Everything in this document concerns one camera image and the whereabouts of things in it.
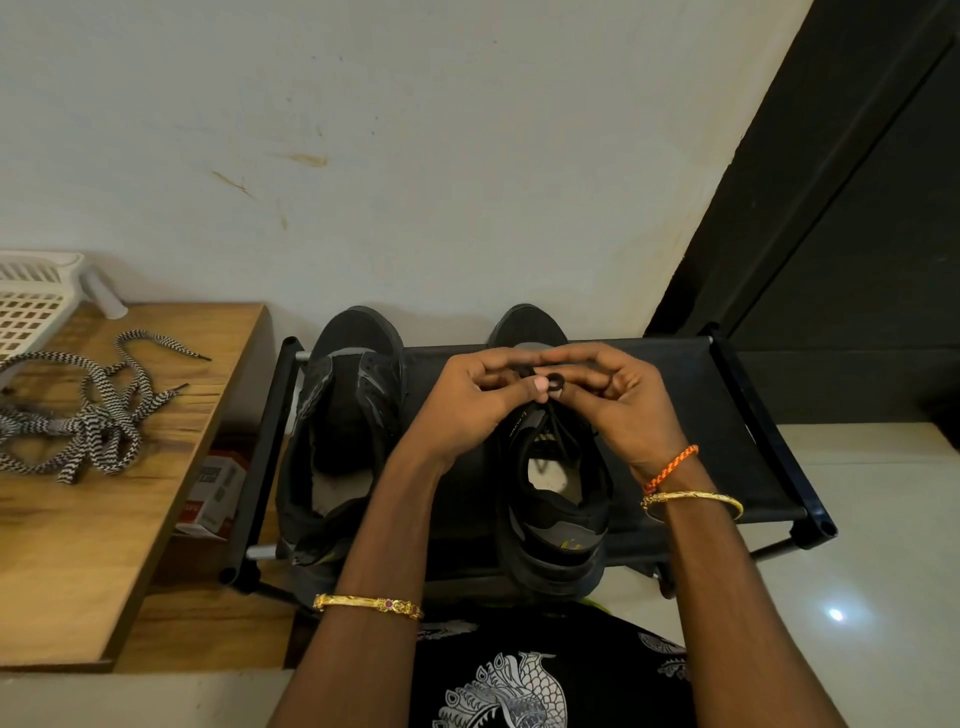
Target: white plastic basket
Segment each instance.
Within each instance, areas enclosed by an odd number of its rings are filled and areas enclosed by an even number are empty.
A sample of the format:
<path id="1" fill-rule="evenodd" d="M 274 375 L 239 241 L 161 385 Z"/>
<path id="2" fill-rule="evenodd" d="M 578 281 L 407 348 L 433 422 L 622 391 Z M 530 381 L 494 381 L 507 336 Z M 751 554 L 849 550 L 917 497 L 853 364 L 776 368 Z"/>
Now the white plastic basket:
<path id="1" fill-rule="evenodd" d="M 127 315 L 82 254 L 0 251 L 0 362 L 40 348 L 85 298 L 109 319 Z"/>

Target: black fabric shelf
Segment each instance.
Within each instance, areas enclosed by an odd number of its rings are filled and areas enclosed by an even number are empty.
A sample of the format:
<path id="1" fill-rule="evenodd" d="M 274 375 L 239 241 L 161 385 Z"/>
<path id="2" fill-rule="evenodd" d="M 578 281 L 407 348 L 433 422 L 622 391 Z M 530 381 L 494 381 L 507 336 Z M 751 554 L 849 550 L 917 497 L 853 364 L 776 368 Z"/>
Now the black fabric shelf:
<path id="1" fill-rule="evenodd" d="M 756 396 L 730 344 L 708 328 L 688 338 L 614 339 L 611 345 L 656 365 L 674 402 L 684 432 L 700 446 L 700 459 L 717 487 L 740 500 L 741 522 L 792 522 L 790 538 L 755 552 L 770 558 L 795 548 L 812 548 L 836 536 L 803 471 Z M 429 395 L 446 360 L 476 346 L 406 349 L 404 401 L 400 419 L 406 429 Z M 283 427 L 293 400 L 299 368 L 297 339 L 281 346 L 264 409 L 251 467 L 244 483 L 221 580 L 238 591 L 266 594 L 259 569 L 246 557 L 257 543 L 266 498 L 276 469 Z M 607 566 L 627 565 L 669 579 L 665 526 L 645 516 L 640 487 L 598 438 L 614 481 Z M 486 467 L 486 447 L 458 458 L 440 482 L 430 523 L 428 582 L 456 582 L 502 575 L 492 540 L 496 483 Z"/>

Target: orange thread bracelet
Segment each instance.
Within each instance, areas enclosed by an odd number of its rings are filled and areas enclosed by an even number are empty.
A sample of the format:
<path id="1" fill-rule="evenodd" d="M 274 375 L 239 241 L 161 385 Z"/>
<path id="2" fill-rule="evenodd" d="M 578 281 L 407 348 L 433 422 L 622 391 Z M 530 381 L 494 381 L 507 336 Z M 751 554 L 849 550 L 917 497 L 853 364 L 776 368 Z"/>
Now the orange thread bracelet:
<path id="1" fill-rule="evenodd" d="M 643 494 L 645 496 L 651 495 L 654 491 L 657 490 L 657 486 L 660 485 L 664 480 L 666 480 L 666 477 L 668 475 L 670 475 L 675 470 L 677 470 L 678 465 L 684 462 L 685 459 L 688 458 L 690 455 L 693 455 L 697 452 L 700 452 L 700 448 L 698 448 L 696 445 L 691 445 L 689 448 L 687 448 L 686 450 L 681 452 L 679 455 L 677 455 L 677 457 L 671 460 L 670 463 L 666 466 L 666 468 L 664 468 L 657 477 L 655 477 L 653 480 L 651 480 L 649 483 L 643 486 Z"/>

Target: black shoe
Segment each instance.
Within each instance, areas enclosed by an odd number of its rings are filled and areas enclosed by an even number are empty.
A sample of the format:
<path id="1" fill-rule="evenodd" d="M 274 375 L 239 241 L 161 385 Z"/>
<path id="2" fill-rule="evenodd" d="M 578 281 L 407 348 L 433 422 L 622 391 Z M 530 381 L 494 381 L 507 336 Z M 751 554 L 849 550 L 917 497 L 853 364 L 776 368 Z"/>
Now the black shoe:
<path id="1" fill-rule="evenodd" d="M 525 343 L 555 347 L 567 340 L 552 318 L 524 303 L 506 313 L 487 345 Z M 536 594 L 588 595 L 603 576 L 612 498 L 612 480 L 592 428 L 552 400 L 528 402 L 500 424 L 492 439 L 500 566 L 518 586 Z M 565 481 L 563 494 L 547 489 L 550 477 L 556 478 L 554 487 Z"/>
<path id="2" fill-rule="evenodd" d="M 370 493 L 400 437 L 403 343 L 382 315 L 354 306 L 334 316 L 310 353 L 280 464 L 276 511 L 282 546 L 293 562 L 294 593 L 305 606 L 330 592 L 360 527 Z M 324 478 L 370 471 L 342 502 Z M 314 503 L 335 504 L 324 515 Z"/>

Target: wooden surface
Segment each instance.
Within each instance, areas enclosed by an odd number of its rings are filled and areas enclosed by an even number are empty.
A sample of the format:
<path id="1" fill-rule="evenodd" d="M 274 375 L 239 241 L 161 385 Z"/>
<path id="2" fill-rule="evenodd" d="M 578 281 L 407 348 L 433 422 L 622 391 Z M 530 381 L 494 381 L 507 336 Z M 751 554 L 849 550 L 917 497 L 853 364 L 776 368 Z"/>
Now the wooden surface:
<path id="1" fill-rule="evenodd" d="M 259 543 L 274 544 L 279 537 L 271 494 Z M 170 540 L 117 658 L 116 672 L 283 667 L 296 607 L 243 596 L 217 584 L 225 546 L 200 539 Z M 279 587 L 287 569 L 287 562 L 260 563 L 264 580 Z"/>
<path id="2" fill-rule="evenodd" d="M 260 304 L 139 304 L 118 321 L 85 306 L 44 347 L 101 364 L 131 328 L 172 336 L 205 362 L 137 341 L 128 351 L 155 390 L 189 387 L 140 427 L 144 446 L 125 472 L 55 476 L 0 473 L 0 666 L 106 668 L 119 652 L 186 497 L 186 483 L 215 433 L 221 403 L 265 315 Z M 76 411 L 81 369 L 31 364 L 17 398 Z M 47 447 L 53 451 L 57 447 Z M 16 449 L 41 456 L 38 448 Z"/>

